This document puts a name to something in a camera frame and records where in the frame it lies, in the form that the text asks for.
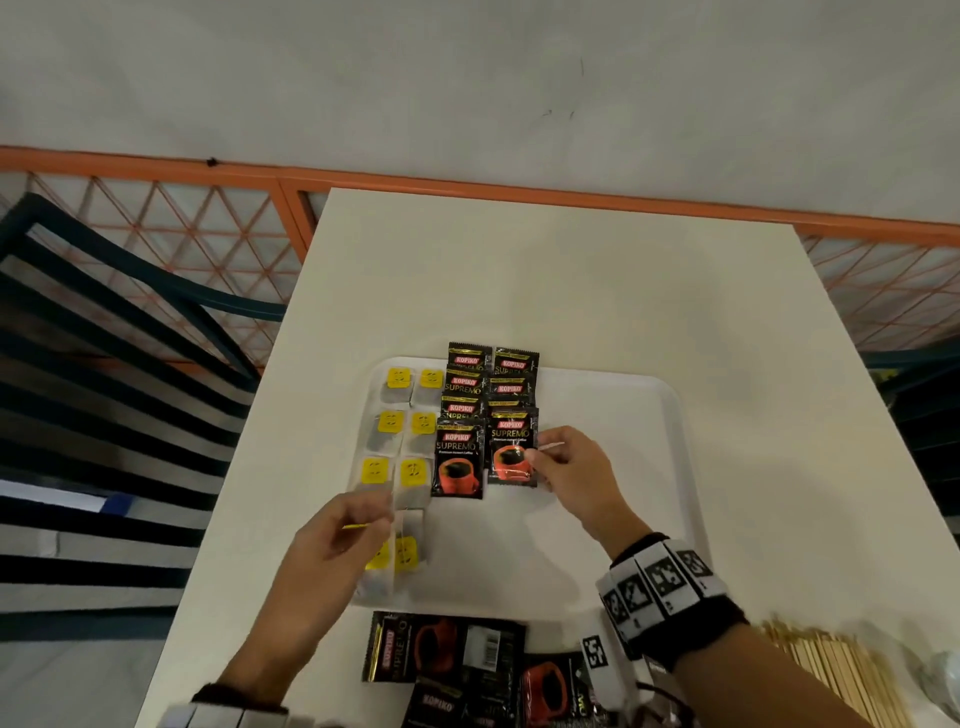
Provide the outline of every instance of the hand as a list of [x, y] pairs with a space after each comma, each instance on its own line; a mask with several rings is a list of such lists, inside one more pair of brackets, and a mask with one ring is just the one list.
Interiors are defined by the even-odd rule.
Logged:
[[539, 444], [542, 449], [526, 451], [527, 461], [612, 559], [651, 533], [620, 493], [607, 454], [587, 435], [555, 427], [540, 433]]
[[[279, 704], [347, 608], [367, 563], [390, 537], [390, 492], [342, 493], [294, 536], [253, 628], [218, 681]], [[350, 528], [368, 523], [366, 528]]]

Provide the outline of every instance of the wrist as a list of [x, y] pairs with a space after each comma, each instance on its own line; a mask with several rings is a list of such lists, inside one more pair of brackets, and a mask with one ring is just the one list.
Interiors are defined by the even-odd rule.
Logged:
[[653, 529], [626, 503], [612, 505], [605, 510], [603, 520], [588, 528], [587, 533], [603, 547], [611, 561], [644, 536], [653, 533]]
[[252, 702], [279, 705], [302, 667], [247, 638], [217, 683], [243, 693]]

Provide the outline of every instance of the left hand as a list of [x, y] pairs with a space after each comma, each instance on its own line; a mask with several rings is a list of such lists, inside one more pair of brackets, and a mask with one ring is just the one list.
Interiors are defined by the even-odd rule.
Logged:
[[[390, 537], [390, 492], [341, 493], [294, 536], [250, 635], [218, 681], [279, 704], [347, 608], [367, 563]], [[366, 528], [350, 528], [368, 523]]]

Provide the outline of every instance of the white wall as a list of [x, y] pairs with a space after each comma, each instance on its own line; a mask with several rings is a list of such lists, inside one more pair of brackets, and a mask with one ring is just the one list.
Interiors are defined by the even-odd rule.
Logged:
[[960, 221], [954, 0], [6, 0], [0, 143]]

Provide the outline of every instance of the yellow tea bag tag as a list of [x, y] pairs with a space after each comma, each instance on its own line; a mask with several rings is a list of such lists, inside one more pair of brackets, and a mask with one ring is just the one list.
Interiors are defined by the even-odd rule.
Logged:
[[396, 537], [396, 570], [410, 571], [417, 567], [417, 539], [413, 536]]
[[364, 485], [379, 485], [387, 482], [390, 461], [385, 457], [365, 457], [360, 469], [360, 482]]
[[413, 488], [426, 485], [426, 461], [415, 457], [400, 463], [400, 485]]
[[393, 367], [387, 372], [387, 386], [390, 389], [406, 389], [410, 386], [410, 370], [406, 367]]
[[437, 431], [437, 415], [433, 412], [414, 412], [410, 415], [410, 431], [415, 435], [432, 435]]
[[383, 546], [367, 564], [367, 569], [386, 569], [390, 566], [390, 539], [383, 542]]
[[396, 435], [403, 429], [403, 413], [397, 409], [388, 409], [386, 412], [381, 412], [376, 428], [380, 432], [389, 432]]
[[420, 372], [420, 386], [426, 389], [440, 389], [444, 386], [444, 370], [424, 369]]

